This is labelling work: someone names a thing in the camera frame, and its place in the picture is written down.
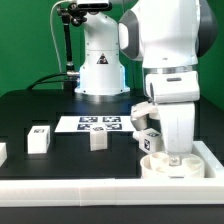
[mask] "white cube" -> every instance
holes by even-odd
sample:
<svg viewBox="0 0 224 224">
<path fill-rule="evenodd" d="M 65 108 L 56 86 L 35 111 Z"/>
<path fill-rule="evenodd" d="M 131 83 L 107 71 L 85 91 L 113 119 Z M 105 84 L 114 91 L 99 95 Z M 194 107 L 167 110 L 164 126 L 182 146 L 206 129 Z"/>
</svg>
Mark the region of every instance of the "white cube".
<svg viewBox="0 0 224 224">
<path fill-rule="evenodd" d="M 7 159 L 6 144 L 0 143 L 0 167 Z"/>
<path fill-rule="evenodd" d="M 46 153 L 50 144 L 50 126 L 33 126 L 28 134 L 28 154 Z"/>
<path fill-rule="evenodd" d="M 90 150 L 107 149 L 107 129 L 105 124 L 94 124 L 90 127 Z"/>
<path fill-rule="evenodd" d="M 140 131 L 139 148 L 147 154 L 163 150 L 162 135 L 152 128 Z"/>
</svg>

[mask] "warning label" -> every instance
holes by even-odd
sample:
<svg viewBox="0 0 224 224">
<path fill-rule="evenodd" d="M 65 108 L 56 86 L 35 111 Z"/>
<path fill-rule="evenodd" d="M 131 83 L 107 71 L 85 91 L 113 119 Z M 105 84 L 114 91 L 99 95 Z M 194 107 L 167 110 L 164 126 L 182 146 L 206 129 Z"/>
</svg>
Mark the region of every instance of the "warning label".
<svg viewBox="0 0 224 224">
<path fill-rule="evenodd" d="M 100 56 L 99 60 L 97 61 L 97 64 L 108 64 L 108 61 L 107 61 L 107 59 L 106 59 L 104 54 L 102 54 Z"/>
</svg>

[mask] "marker sheet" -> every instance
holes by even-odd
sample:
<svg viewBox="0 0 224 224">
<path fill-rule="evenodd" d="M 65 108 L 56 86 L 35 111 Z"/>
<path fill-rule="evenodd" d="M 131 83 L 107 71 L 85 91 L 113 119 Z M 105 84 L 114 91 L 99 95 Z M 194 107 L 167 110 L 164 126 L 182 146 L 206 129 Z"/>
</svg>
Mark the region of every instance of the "marker sheet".
<svg viewBox="0 0 224 224">
<path fill-rule="evenodd" d="M 93 124 L 105 124 L 107 131 L 132 132 L 130 116 L 62 116 L 56 133 L 88 132 Z"/>
</svg>

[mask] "black cable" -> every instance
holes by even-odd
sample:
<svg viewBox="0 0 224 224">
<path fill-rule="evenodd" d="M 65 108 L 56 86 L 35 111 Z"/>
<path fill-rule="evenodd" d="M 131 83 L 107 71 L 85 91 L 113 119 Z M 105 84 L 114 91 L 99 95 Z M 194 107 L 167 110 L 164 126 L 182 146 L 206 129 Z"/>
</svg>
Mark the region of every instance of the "black cable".
<svg viewBox="0 0 224 224">
<path fill-rule="evenodd" d="M 123 14 L 125 13 L 125 6 L 124 6 L 124 0 L 122 0 L 122 11 L 123 11 Z"/>
<path fill-rule="evenodd" d="M 73 82 L 73 80 L 55 80 L 55 81 L 46 81 L 46 82 L 35 82 L 35 84 L 30 85 L 30 88 L 29 89 L 27 88 L 26 90 L 32 90 L 37 85 L 48 84 L 48 83 L 56 83 L 56 82 Z"/>
<path fill-rule="evenodd" d="M 40 78 L 36 82 L 34 82 L 33 84 L 29 85 L 26 88 L 26 90 L 32 90 L 33 87 L 35 87 L 36 85 L 39 85 L 42 81 L 47 80 L 47 79 L 51 79 L 51 78 L 55 78 L 55 77 L 59 77 L 59 76 L 67 76 L 67 73 L 57 73 L 57 74 L 52 74 L 52 75 L 48 75 L 48 76 L 45 76 L 43 78 Z"/>
</svg>

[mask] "white platform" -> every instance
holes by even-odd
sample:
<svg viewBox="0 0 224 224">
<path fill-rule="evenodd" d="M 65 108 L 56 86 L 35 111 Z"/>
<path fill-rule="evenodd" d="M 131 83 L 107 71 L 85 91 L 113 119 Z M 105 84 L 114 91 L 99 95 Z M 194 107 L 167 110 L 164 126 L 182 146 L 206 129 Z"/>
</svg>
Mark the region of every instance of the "white platform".
<svg viewBox="0 0 224 224">
<path fill-rule="evenodd" d="M 0 206 L 223 204 L 224 167 L 203 142 L 203 179 L 94 179 L 0 181 Z"/>
</svg>

